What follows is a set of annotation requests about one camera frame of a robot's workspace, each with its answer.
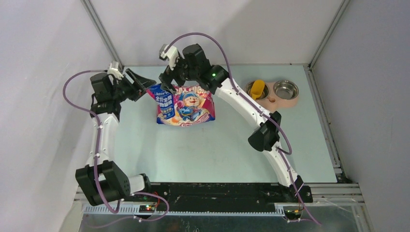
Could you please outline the colourful pet food bag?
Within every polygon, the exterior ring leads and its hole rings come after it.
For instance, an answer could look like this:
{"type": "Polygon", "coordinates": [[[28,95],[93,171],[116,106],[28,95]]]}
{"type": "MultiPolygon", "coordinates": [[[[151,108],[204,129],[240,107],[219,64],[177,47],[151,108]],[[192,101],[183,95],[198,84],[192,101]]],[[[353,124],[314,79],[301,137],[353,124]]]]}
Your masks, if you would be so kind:
{"type": "Polygon", "coordinates": [[[199,85],[175,86],[176,93],[153,85],[147,94],[157,103],[157,124],[187,127],[215,120],[213,95],[199,85]]]}

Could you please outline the pink double bowl stand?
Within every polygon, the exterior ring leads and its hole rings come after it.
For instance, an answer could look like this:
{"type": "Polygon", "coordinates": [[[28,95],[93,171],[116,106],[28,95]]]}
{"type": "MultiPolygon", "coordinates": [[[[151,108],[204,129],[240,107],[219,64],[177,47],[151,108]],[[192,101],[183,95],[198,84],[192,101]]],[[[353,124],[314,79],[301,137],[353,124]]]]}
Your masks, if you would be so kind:
{"type": "Polygon", "coordinates": [[[269,88],[269,94],[262,100],[256,100],[256,102],[266,110],[275,112],[279,108],[291,108],[297,105],[298,97],[293,100],[285,100],[278,97],[273,91],[273,85],[275,82],[266,82],[269,88]]]}

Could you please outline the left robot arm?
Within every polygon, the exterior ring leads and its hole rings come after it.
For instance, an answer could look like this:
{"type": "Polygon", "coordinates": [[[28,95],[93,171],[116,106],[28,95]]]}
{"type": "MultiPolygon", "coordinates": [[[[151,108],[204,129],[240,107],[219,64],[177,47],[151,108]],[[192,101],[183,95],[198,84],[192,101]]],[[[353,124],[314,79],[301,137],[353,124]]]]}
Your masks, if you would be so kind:
{"type": "Polygon", "coordinates": [[[88,203],[98,206],[130,197],[141,201],[153,195],[146,174],[128,177],[115,163],[115,135],[119,126],[121,103],[137,101],[156,84],[130,69],[125,74],[113,69],[97,72],[90,78],[92,103],[87,112],[93,121],[91,152],[86,165],[77,169],[75,178],[88,203]]]}

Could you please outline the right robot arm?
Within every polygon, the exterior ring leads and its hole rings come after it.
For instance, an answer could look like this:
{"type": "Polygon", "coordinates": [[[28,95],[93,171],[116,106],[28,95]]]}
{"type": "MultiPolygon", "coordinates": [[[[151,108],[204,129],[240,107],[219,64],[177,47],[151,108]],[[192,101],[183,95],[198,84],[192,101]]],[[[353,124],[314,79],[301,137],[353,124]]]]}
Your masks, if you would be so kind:
{"type": "Polygon", "coordinates": [[[286,142],[288,139],[280,127],[278,112],[271,113],[253,100],[232,78],[230,67],[210,64],[198,44],[187,46],[182,53],[165,44],[159,51],[159,58],[168,61],[165,71],[159,75],[163,90],[176,94],[173,82],[181,87],[187,81],[195,81],[230,104],[254,129],[248,143],[268,159],[282,188],[282,198],[287,202],[307,202],[308,186],[290,165],[280,144],[280,138],[286,142]]]}

